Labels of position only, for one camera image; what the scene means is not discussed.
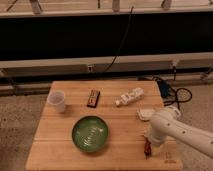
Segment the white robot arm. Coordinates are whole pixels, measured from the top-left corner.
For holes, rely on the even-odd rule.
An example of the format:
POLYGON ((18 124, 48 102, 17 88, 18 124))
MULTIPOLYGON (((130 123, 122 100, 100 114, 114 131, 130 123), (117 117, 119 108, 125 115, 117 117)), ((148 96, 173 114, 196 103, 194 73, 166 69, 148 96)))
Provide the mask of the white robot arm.
POLYGON ((156 111, 146 132, 148 141, 160 147, 170 136, 213 158, 213 133, 182 123, 180 117, 181 112, 174 106, 156 111))

